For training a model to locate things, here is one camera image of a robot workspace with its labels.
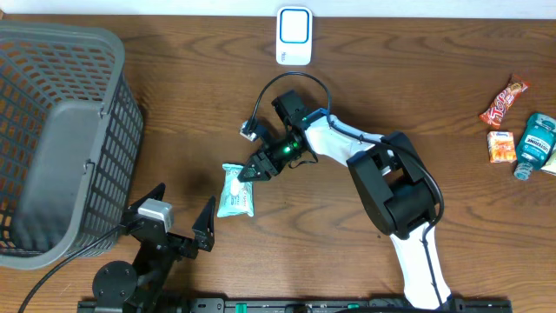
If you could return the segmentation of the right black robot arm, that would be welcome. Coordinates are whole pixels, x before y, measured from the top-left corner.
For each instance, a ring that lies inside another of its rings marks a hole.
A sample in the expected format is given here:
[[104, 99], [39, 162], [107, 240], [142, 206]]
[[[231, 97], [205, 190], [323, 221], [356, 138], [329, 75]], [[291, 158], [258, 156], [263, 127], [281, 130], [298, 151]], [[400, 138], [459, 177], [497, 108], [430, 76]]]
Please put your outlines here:
[[272, 106], [286, 132], [273, 137], [255, 117], [243, 123], [241, 135], [262, 145], [249, 157], [239, 180], [267, 181], [304, 153], [334, 159], [348, 169], [374, 227], [390, 237], [405, 298], [418, 309], [445, 308], [451, 290], [435, 244], [444, 200], [409, 138], [399, 131], [383, 136], [357, 130], [329, 109], [311, 110], [292, 90]]

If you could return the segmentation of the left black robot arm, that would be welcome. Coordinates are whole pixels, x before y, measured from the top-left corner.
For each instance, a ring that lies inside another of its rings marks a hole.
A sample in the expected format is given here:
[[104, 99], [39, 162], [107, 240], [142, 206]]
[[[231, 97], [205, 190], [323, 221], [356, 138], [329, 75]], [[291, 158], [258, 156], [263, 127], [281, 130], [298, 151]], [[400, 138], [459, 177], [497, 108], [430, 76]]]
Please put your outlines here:
[[196, 218], [192, 238], [170, 231], [173, 209], [165, 203], [165, 184], [132, 203], [123, 213], [120, 227], [140, 247], [132, 263], [114, 261], [99, 269], [92, 283], [95, 300], [78, 304], [79, 312], [181, 312], [183, 304], [163, 291], [174, 263], [195, 259], [215, 244], [215, 198], [212, 196]]

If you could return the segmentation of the red chocolate bar wrapper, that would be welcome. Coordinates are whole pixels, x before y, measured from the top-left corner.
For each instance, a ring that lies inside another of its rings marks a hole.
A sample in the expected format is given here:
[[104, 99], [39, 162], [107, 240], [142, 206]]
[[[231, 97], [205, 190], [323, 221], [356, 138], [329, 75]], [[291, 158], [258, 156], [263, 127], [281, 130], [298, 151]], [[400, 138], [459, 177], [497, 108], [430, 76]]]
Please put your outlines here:
[[522, 77], [512, 74], [505, 89], [491, 102], [486, 111], [478, 115], [479, 120], [498, 130], [506, 113], [513, 106], [517, 98], [528, 90], [530, 83]]

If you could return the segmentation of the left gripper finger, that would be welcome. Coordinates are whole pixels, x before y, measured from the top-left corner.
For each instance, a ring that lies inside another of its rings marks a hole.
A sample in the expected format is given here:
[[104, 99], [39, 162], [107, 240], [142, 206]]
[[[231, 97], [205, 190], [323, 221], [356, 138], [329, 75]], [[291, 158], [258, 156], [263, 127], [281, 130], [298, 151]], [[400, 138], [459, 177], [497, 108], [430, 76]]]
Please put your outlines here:
[[132, 203], [128, 207], [128, 211], [137, 212], [139, 207], [149, 199], [154, 199], [154, 200], [157, 200], [157, 201], [161, 201], [163, 199], [165, 189], [166, 189], [166, 184], [165, 183], [159, 183], [158, 185], [156, 185], [156, 187], [154, 189], [152, 189], [145, 196], [141, 197], [140, 199], [138, 199], [137, 201]]
[[199, 250], [210, 252], [215, 244], [215, 197], [212, 196], [192, 226]]

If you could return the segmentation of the small orange snack box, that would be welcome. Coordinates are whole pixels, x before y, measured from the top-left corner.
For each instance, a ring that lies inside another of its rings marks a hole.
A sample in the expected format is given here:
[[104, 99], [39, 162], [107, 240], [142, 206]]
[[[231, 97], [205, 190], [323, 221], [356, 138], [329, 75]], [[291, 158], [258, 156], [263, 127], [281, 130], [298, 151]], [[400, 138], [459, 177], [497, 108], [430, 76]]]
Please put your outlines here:
[[517, 160], [512, 132], [490, 131], [487, 145], [491, 163], [512, 163]]

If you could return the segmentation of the light blue tissue pack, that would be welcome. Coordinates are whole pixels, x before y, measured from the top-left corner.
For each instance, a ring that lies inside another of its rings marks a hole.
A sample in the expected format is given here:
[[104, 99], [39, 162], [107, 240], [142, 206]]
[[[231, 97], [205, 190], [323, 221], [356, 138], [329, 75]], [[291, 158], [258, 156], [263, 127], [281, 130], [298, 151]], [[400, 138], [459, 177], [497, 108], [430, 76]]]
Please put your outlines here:
[[224, 163], [222, 169], [225, 171], [225, 182], [216, 215], [220, 218], [239, 215], [253, 217], [255, 215], [253, 183], [242, 183], [238, 180], [243, 166]]

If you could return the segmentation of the blue mouthwash bottle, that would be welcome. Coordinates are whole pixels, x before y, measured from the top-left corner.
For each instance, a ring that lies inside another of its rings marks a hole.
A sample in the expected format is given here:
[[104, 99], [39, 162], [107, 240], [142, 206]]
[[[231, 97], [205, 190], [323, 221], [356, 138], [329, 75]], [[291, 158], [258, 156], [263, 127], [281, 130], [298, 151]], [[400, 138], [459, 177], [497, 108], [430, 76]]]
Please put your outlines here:
[[535, 170], [544, 166], [554, 145], [555, 119], [542, 113], [533, 113], [526, 122], [526, 129], [516, 148], [514, 176], [521, 181], [528, 180]]

